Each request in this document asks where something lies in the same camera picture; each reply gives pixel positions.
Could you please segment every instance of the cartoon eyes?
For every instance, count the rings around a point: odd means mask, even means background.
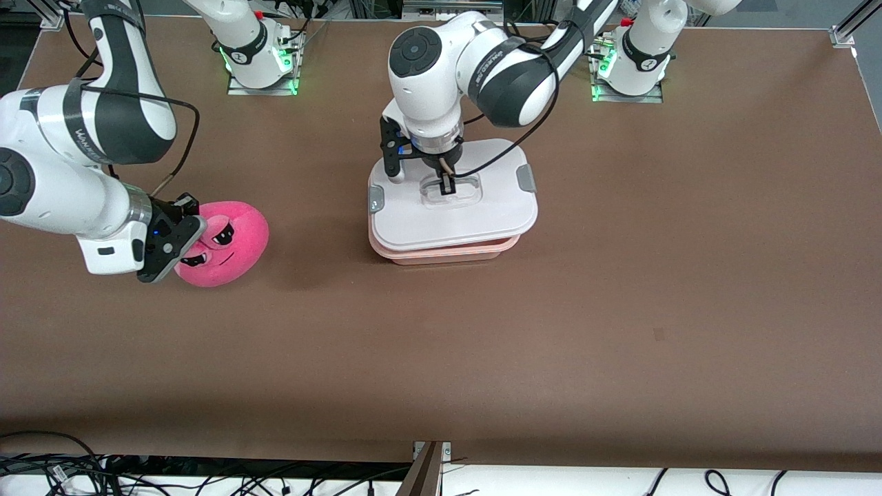
[[[181,259],[181,263],[186,264],[190,267],[200,266],[200,265],[206,263],[207,261],[208,261],[208,258],[206,257],[206,255],[204,253],[202,253],[196,257],[189,257],[189,258]]]
[[[212,241],[214,241],[215,243],[217,243],[221,246],[225,246],[227,244],[230,244],[233,242],[233,233],[234,232],[235,232],[235,230],[233,229],[233,226],[229,222],[227,222],[227,227],[225,227],[220,233],[218,233],[217,236],[213,237]]]

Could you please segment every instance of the white surface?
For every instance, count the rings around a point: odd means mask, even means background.
[[[505,139],[466,142],[456,170],[469,171],[511,143]],[[533,227],[539,214],[535,193],[525,192],[518,185],[515,171],[525,163],[523,150],[515,148],[477,174],[482,187],[480,200],[427,207],[422,202],[420,183],[435,177],[435,171],[420,159],[405,160],[401,163],[404,180],[395,184],[385,174],[381,159],[370,174],[370,183],[382,187],[385,197],[384,208],[373,214],[374,237],[389,250],[405,252],[523,234]]]
[[[475,496],[643,496],[659,469],[622,469],[589,467],[525,467],[468,465],[446,469],[442,494],[457,496],[474,489]],[[673,469],[661,481],[656,496],[713,496],[704,481],[704,469]],[[775,470],[720,470],[735,496],[767,496]],[[148,477],[156,484],[198,486],[202,477]],[[91,491],[84,477],[71,479],[73,487]],[[309,489],[309,479],[285,479],[291,494],[300,496]],[[320,485],[315,496],[333,496],[354,481],[330,481]],[[227,479],[208,485],[200,496],[229,496],[242,485],[241,478]],[[264,483],[270,496],[280,496],[282,482],[272,479]],[[394,496],[398,482],[376,482],[376,496]],[[0,496],[45,496],[49,486],[43,475],[0,478]],[[166,489],[171,496],[193,496],[195,489]],[[359,485],[347,496],[365,496],[367,485]],[[132,496],[160,494],[141,489]],[[267,496],[259,489],[256,496]],[[879,496],[882,474],[840,472],[788,472],[778,484],[777,496]]]

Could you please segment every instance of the green led light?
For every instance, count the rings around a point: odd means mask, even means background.
[[[609,53],[601,60],[600,70],[598,74],[602,78],[608,78],[609,74],[612,72],[612,64],[616,62],[616,51],[611,49]]]
[[[273,56],[275,57],[276,64],[279,65],[280,70],[282,70],[284,72],[290,71],[291,58],[289,56],[287,56],[287,54],[285,53],[285,50],[276,50],[275,52],[273,52]]]
[[[229,61],[227,60],[227,55],[223,53],[223,50],[220,51],[220,56],[223,57],[223,66],[227,68],[227,72],[232,74],[233,70],[229,68]]]

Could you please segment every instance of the wire bundle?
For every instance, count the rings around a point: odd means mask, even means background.
[[[247,470],[247,464],[256,461],[240,461],[232,465],[209,460],[208,463],[217,466],[217,470],[199,485],[179,485],[179,484],[158,484],[145,480],[148,475],[144,473],[132,473],[131,469],[143,467],[140,458],[133,456],[119,455],[97,455],[85,442],[74,436],[62,432],[52,431],[18,431],[7,434],[0,434],[0,440],[21,436],[50,436],[63,438],[76,443],[86,455],[17,455],[17,456],[0,456],[0,478],[16,474],[43,474],[49,484],[49,491],[46,496],[130,496],[137,494],[138,489],[152,489],[153,492],[159,492],[162,496],[171,496],[168,489],[190,489],[195,490],[193,496],[200,496],[208,485],[217,484],[221,481],[231,478],[241,478],[242,484],[232,491],[229,496],[268,496],[275,494],[270,492],[265,484],[268,480],[280,478],[282,480],[282,494],[290,494],[291,489],[285,483],[284,476],[290,474],[292,470],[307,470],[312,477],[310,488],[303,496],[312,496],[316,488],[325,481],[335,478],[341,474],[343,470],[349,470],[347,475],[352,473],[360,473],[362,475],[359,480],[347,486],[343,490],[337,492],[334,496],[354,490],[359,485],[369,484],[368,492],[372,492],[372,481],[381,478],[388,478],[404,473],[410,468],[410,465],[388,468],[388,464],[375,463],[354,463],[354,462],[336,462],[323,464],[316,468],[313,462],[284,462],[281,466],[270,470],[261,470],[260,475],[251,475],[254,470]],[[165,473],[167,469],[173,465],[181,464],[180,459],[177,462],[162,459],[159,466],[153,466],[153,471]],[[194,459],[184,459],[183,466],[177,467],[178,471],[191,471]],[[87,477],[91,483],[93,492],[84,494],[82,491],[69,492],[70,488],[66,481],[70,477],[83,476]]]

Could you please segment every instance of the pink container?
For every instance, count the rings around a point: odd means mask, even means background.
[[[447,246],[445,248],[414,250],[412,252],[395,252],[385,248],[374,237],[373,219],[369,217],[368,239],[370,240],[370,246],[381,256],[398,265],[415,266],[494,259],[499,256],[499,253],[514,246],[514,244],[518,242],[518,239],[520,239],[520,235],[493,239],[480,243],[458,244],[456,246]]]

